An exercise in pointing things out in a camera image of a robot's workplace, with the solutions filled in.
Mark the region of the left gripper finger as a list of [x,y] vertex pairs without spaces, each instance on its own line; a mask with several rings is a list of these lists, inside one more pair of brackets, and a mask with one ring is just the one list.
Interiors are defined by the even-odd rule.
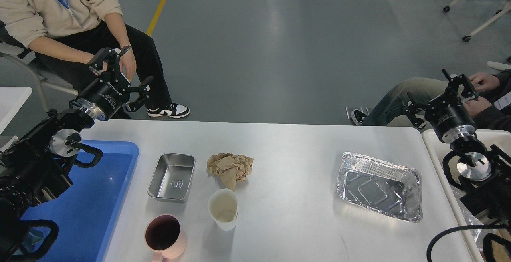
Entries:
[[[136,112],[145,104],[149,97],[149,83],[153,79],[153,76],[149,76],[138,87],[131,87],[131,84],[128,83],[128,86],[123,88],[123,109],[125,111]],[[136,100],[129,101],[132,93],[137,93],[139,96]]]
[[114,79],[120,79],[120,56],[121,50],[118,48],[102,48],[91,58],[87,65],[97,76],[102,75],[104,72],[109,72],[113,75]]

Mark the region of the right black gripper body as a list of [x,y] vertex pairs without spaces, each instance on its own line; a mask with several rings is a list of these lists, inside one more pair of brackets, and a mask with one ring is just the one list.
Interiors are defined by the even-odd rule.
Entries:
[[427,104],[425,120],[431,124],[440,142],[474,136],[476,125],[458,96],[437,96]]

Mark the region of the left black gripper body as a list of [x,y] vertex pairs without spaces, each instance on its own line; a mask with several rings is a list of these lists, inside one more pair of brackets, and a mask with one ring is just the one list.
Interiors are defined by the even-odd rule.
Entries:
[[127,92],[131,87],[129,80],[124,74],[113,71],[104,71],[77,97],[77,107],[89,111],[93,119],[100,121],[109,120],[122,104],[129,101]]

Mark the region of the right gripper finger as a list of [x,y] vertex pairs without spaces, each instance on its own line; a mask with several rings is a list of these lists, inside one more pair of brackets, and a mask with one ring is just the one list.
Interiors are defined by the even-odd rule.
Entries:
[[409,102],[407,102],[407,105],[404,107],[406,117],[409,119],[413,127],[417,129],[424,129],[427,121],[424,118],[418,117],[418,115],[420,113],[425,114],[428,109],[428,105],[424,103],[417,103],[412,97],[410,91],[406,94],[409,98]]
[[442,96],[450,100],[456,100],[459,103],[465,103],[479,98],[471,80],[469,80],[465,74],[449,74],[445,69],[442,69],[441,72],[448,80],[447,87]]

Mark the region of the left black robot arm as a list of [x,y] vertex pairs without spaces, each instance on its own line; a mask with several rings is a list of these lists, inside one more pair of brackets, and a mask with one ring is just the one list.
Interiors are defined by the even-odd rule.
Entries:
[[69,109],[48,117],[1,154],[1,260],[34,262],[42,258],[58,237],[58,225],[51,220],[22,220],[30,208],[57,199],[73,185],[72,167],[90,168],[103,156],[100,149],[86,145],[80,131],[95,120],[108,121],[119,109],[137,111],[149,97],[153,77],[133,87],[121,71],[120,58],[130,51],[102,48],[88,62],[99,76]]

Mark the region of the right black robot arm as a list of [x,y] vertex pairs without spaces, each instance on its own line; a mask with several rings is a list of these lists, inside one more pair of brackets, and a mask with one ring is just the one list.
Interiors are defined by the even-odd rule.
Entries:
[[462,230],[505,229],[510,231],[510,156],[496,145],[486,147],[478,140],[476,123],[463,103],[478,98],[466,75],[442,73],[448,85],[443,94],[428,103],[417,103],[407,93],[405,114],[423,129],[429,122],[440,142],[450,147],[442,159],[442,171],[450,185],[463,191],[460,199],[474,216],[486,215],[490,224],[458,226],[436,235],[427,247],[426,259],[432,260],[434,245],[444,236]]

